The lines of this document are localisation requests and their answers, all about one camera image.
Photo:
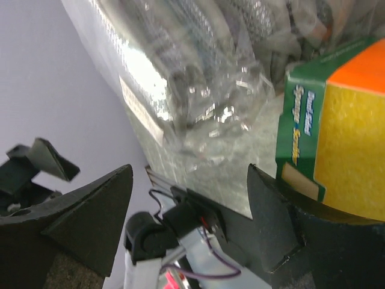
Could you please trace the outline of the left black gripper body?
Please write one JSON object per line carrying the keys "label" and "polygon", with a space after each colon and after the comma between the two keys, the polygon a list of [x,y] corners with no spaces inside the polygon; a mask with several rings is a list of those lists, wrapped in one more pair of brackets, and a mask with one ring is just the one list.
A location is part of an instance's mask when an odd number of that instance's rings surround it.
{"label": "left black gripper body", "polygon": [[1,164],[1,216],[10,216],[22,209],[50,201],[62,195],[36,184],[33,179],[46,172],[57,178],[63,177],[63,168],[58,162],[35,166],[26,157],[9,158]]}

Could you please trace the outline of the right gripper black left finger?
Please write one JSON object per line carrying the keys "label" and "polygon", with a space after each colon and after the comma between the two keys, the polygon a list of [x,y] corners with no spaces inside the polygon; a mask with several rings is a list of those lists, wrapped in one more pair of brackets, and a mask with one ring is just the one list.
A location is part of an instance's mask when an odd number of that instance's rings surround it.
{"label": "right gripper black left finger", "polygon": [[1,218],[2,288],[102,288],[133,187],[122,166],[49,202]]}

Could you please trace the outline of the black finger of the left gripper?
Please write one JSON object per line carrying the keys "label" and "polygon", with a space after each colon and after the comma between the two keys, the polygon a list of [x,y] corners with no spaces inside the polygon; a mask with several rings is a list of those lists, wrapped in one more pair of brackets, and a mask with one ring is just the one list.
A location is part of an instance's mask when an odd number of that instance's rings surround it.
{"label": "black finger of the left gripper", "polygon": [[80,173],[78,166],[61,156],[51,142],[44,138],[35,138],[31,147],[18,144],[6,154],[10,160],[27,161],[38,171],[63,181],[71,181]]}

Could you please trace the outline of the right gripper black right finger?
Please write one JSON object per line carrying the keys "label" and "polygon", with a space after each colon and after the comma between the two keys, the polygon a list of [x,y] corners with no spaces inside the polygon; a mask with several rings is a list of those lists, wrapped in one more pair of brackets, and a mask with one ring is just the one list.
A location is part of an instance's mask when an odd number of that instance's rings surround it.
{"label": "right gripper black right finger", "polygon": [[325,206],[249,165],[248,199],[273,288],[383,288],[384,223]]}

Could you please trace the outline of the orange sponge pack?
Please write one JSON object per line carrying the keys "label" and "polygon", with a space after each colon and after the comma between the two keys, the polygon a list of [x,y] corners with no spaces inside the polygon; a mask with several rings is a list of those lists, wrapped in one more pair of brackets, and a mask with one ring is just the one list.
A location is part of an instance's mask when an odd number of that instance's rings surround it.
{"label": "orange sponge pack", "polygon": [[384,40],[365,37],[286,76],[277,179],[330,208],[384,220]]}

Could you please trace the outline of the silver scourer bag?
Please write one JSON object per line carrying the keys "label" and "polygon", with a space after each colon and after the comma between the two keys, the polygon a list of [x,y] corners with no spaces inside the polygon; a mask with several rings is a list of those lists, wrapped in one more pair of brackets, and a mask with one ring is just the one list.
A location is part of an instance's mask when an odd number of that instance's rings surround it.
{"label": "silver scourer bag", "polygon": [[383,1],[93,1],[112,70],[154,139],[227,158],[285,69],[378,34]]}

